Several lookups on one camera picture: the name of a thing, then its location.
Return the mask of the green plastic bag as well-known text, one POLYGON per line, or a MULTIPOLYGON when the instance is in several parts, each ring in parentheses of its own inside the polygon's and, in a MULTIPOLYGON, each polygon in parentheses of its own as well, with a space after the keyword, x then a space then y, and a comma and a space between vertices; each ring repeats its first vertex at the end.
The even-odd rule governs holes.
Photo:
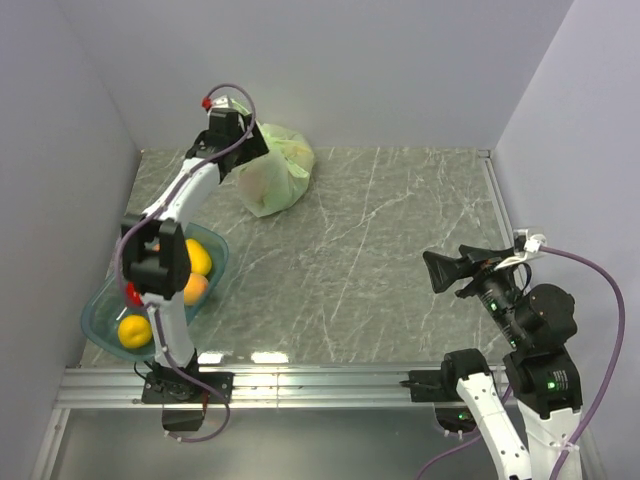
POLYGON ((244 206, 256 217, 266 217, 293 206, 307 191, 315 154, 295 130, 257 123, 268 153, 236 167, 233 177, 244 206))

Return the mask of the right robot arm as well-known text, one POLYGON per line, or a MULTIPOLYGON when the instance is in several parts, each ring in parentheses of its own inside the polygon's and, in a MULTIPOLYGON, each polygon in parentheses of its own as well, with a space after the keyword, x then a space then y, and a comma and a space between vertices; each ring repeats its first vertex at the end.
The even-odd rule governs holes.
POLYGON ((520 439, 483 355, 476 349, 446 354, 440 375, 445 395, 461 399, 470 411, 501 479, 580 479, 579 449, 572 434, 583 405, 578 370, 565 344, 577 332, 574 298, 552 284, 529 292, 514 272, 540 252, 540 235, 518 247, 487 250, 462 245, 456 258, 423 254, 432 289, 477 298, 508 341, 503 364, 525 423, 520 439))

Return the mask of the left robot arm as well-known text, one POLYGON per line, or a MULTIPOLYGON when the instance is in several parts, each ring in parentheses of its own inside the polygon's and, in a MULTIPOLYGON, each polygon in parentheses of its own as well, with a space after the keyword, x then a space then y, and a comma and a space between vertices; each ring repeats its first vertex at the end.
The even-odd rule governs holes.
POLYGON ((208 119, 167 189, 143 213, 123 218, 115 258, 118 278, 141 296, 153 331, 154 363, 173 370, 165 388, 180 402, 196 398, 202 381, 188 368, 196 348, 184 308, 191 274, 186 226, 232 170, 268 151, 253 114, 210 109, 208 119))

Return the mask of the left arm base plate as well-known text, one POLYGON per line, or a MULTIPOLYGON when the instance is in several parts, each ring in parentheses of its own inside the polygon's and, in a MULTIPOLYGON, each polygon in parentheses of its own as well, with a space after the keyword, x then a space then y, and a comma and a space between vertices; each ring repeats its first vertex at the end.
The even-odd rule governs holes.
POLYGON ((233 373, 205 372, 198 374, 196 378, 201 383, 213 388, 217 395, 180 376, 157 379, 153 373, 149 373, 142 390, 141 402, 143 404, 168 405, 195 404, 207 401, 208 403, 222 404, 231 400, 233 373))

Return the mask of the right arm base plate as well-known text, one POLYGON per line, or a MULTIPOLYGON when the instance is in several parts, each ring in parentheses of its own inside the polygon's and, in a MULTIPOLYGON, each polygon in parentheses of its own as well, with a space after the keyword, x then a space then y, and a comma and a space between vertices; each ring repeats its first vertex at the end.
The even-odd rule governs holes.
POLYGON ((443 384, 440 370, 411 370, 399 384, 409 390, 412 403, 439 403, 452 399, 443 384))

